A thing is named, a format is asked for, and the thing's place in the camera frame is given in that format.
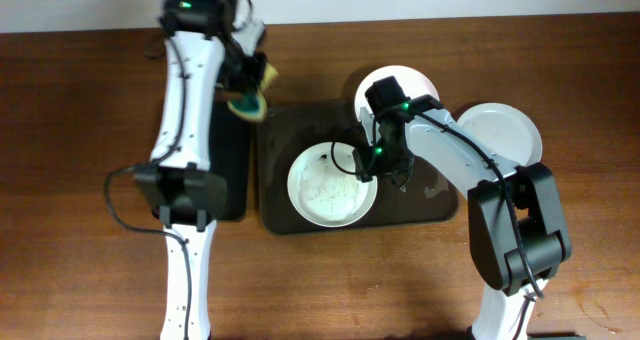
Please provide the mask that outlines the green yellow sponge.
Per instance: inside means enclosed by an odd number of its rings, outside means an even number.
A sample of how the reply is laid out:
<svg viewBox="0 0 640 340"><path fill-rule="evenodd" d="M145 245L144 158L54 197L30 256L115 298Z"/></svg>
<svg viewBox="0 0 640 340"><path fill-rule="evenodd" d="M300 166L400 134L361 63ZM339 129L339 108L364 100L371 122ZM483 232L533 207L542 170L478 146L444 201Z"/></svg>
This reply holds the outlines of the green yellow sponge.
<svg viewBox="0 0 640 340"><path fill-rule="evenodd" d="M228 109L244 121L252 123L262 122L266 118L268 110L268 103L264 97L264 93L278 75L279 73L275 67L267 62L257 89L240 93L239 95L232 95L227 100Z"/></svg>

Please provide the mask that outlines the white plate top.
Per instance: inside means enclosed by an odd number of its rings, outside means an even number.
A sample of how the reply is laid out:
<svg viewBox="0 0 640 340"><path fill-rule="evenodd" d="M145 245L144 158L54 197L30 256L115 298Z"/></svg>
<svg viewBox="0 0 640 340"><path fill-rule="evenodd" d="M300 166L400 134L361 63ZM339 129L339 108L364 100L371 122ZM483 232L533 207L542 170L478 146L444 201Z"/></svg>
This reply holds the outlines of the white plate top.
<svg viewBox="0 0 640 340"><path fill-rule="evenodd" d="M361 121L361 108L366 108L369 114L373 113L368 101L366 100L365 92L373 85L374 82L391 76L397 80L404 94L411 99L429 94L435 99L440 100L438 91L434 84L420 71L402 65L384 66L369 73L360 82L356 90L353 107L354 115L358 122Z"/></svg>

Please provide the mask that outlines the white plate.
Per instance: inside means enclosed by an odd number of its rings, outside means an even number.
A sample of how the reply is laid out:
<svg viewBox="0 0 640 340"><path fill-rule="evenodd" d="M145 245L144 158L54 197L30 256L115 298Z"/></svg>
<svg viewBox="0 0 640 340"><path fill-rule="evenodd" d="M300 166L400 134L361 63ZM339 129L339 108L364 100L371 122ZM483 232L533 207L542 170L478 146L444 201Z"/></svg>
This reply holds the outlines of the white plate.
<svg viewBox="0 0 640 340"><path fill-rule="evenodd" d="M534 122L520 110L502 103L483 103L466 110L459 126L493 152L522 166L541 161L543 144Z"/></svg>
<svg viewBox="0 0 640 340"><path fill-rule="evenodd" d="M360 82L356 90L353 107L354 115L358 122L361 121L361 108L366 108L369 114L373 113L368 101L366 100L365 92L373 85L374 82L391 76L397 80L404 94L411 99L429 94L435 99L440 100L438 91L434 84L420 71L402 65L384 66L369 73Z"/></svg>
<svg viewBox="0 0 640 340"><path fill-rule="evenodd" d="M360 221L373 208L378 179L363 183L354 172L354 147L322 142L302 151L289 168L286 189L296 212L322 228L340 228Z"/></svg>

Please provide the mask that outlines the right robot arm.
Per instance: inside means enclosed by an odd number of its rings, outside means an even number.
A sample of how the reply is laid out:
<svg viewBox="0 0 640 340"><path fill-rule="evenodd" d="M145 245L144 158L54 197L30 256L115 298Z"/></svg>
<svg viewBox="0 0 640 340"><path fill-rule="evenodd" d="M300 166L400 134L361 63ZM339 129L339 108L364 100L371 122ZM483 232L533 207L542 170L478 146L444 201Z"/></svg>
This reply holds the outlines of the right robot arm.
<svg viewBox="0 0 640 340"><path fill-rule="evenodd" d="M558 188L550 169L523 166L459 126L430 94L410 97L388 76L365 91L358 120L368 144L354 150L361 182L409 172L420 158L467 201L469 246L484 281L469 339L524 339L543 289L572 254Z"/></svg>

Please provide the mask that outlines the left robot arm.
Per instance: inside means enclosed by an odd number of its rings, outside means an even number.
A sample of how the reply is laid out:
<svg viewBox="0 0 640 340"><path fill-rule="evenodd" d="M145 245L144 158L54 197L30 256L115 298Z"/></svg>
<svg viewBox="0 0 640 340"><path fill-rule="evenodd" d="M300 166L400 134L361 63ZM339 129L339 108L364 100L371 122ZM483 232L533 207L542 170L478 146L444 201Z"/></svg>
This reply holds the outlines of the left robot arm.
<svg viewBox="0 0 640 340"><path fill-rule="evenodd" d="M220 221L245 210L250 129L267 113L275 68L259 47L251 0L165 0L167 84L150 159L134 181L161 223L168 255L163 339L208 339L208 273Z"/></svg>

